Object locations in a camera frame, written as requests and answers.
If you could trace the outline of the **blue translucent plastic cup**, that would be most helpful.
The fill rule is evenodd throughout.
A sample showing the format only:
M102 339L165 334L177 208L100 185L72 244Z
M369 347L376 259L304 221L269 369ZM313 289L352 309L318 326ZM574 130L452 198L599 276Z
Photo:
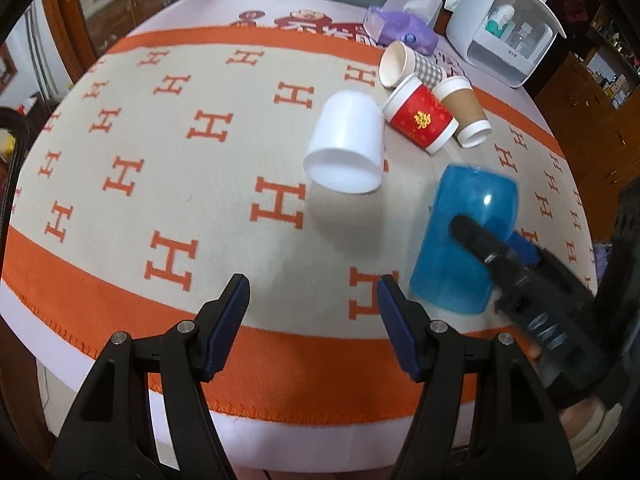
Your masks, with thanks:
M476 315L488 304L492 281L484 260L512 234L518 185L501 174L449 165L439 180L410 289L434 306Z

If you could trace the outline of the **brown paper cup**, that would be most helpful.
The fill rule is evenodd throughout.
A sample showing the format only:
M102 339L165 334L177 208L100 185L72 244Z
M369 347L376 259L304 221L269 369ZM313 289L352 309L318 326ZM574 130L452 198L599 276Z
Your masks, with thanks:
M491 135L491 124L468 78L443 79L433 88L433 93L458 122L454 136L462 148L475 148Z

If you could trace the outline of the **red paper cup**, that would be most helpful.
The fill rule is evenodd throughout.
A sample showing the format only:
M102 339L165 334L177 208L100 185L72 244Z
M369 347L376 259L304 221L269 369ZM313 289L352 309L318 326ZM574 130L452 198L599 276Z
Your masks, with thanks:
M382 108L385 121L430 155L454 135L458 121L415 75L404 78Z

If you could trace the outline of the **white plastic cup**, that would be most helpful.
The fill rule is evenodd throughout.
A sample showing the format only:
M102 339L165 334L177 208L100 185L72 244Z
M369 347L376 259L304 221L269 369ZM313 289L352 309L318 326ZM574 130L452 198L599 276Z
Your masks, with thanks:
M372 96L343 90L323 105L303 168L328 190L367 194L382 183L385 119Z

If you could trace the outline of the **grey checkered paper cup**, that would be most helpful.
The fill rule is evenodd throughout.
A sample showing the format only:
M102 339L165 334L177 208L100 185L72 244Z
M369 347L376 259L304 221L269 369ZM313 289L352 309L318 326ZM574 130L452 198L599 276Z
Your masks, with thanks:
M392 42L383 52L378 66L378 78L386 89L395 89L410 75L416 75L428 88L435 88L446 78L432 56L407 47L401 41Z

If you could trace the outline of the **white appliance box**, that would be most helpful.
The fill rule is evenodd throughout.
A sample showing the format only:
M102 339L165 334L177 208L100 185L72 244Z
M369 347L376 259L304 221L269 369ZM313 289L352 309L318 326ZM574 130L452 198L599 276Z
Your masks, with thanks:
M446 37L469 64L520 88L563 26L544 0L445 0Z

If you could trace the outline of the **purple tissue pack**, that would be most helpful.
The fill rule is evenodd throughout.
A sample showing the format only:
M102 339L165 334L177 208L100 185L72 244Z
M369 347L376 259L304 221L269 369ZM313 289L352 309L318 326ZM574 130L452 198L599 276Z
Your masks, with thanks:
M422 18L407 12L386 11L379 6L370 6L362 27L382 47L400 41L416 52L432 55L438 45L434 30Z

